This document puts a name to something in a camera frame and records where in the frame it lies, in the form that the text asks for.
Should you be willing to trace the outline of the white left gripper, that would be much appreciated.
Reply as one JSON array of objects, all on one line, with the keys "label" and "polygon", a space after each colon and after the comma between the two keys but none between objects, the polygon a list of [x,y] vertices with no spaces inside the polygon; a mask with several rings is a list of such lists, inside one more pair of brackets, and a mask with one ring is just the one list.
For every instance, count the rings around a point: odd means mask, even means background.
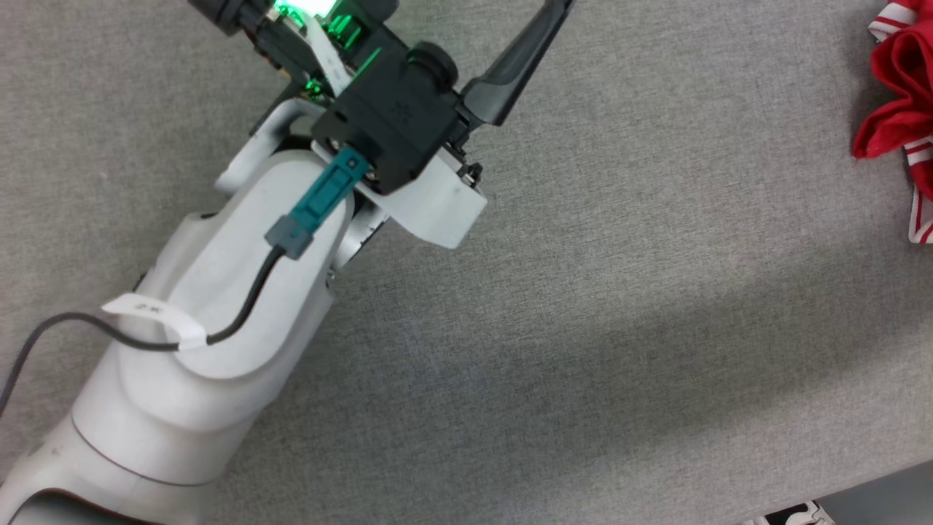
[{"label": "white left gripper", "polygon": [[[458,123],[452,136],[426,164],[420,176],[396,192],[377,194],[367,185],[371,167],[356,184],[379,220],[391,218],[423,241],[453,249],[487,200],[477,190],[481,165],[464,159],[463,146],[472,126],[501,126],[577,0],[545,0],[532,20],[489,69],[456,92]],[[399,0],[189,0],[190,6],[224,34],[244,34],[271,66],[287,74],[282,100],[306,100],[322,117],[350,85],[357,70],[381,47],[406,47],[387,21]],[[335,157],[312,137],[320,156]]]}]

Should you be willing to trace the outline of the red white short-sleeved shirt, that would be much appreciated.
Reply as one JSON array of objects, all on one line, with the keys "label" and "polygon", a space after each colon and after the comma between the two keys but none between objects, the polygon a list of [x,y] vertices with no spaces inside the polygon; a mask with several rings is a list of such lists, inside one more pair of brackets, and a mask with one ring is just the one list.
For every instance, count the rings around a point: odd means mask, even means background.
[{"label": "red white short-sleeved shirt", "polygon": [[889,0],[867,27],[873,76],[893,94],[860,124],[856,159],[902,149],[914,186],[909,237],[933,244],[933,0]]}]

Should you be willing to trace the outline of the black white floor object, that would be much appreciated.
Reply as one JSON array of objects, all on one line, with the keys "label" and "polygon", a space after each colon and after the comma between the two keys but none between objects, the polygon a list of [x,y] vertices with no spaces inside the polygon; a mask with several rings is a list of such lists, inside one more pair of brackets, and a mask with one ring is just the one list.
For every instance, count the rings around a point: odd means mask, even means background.
[{"label": "black white floor object", "polygon": [[817,501],[790,506],[763,516],[742,521],[740,525],[837,525]]}]

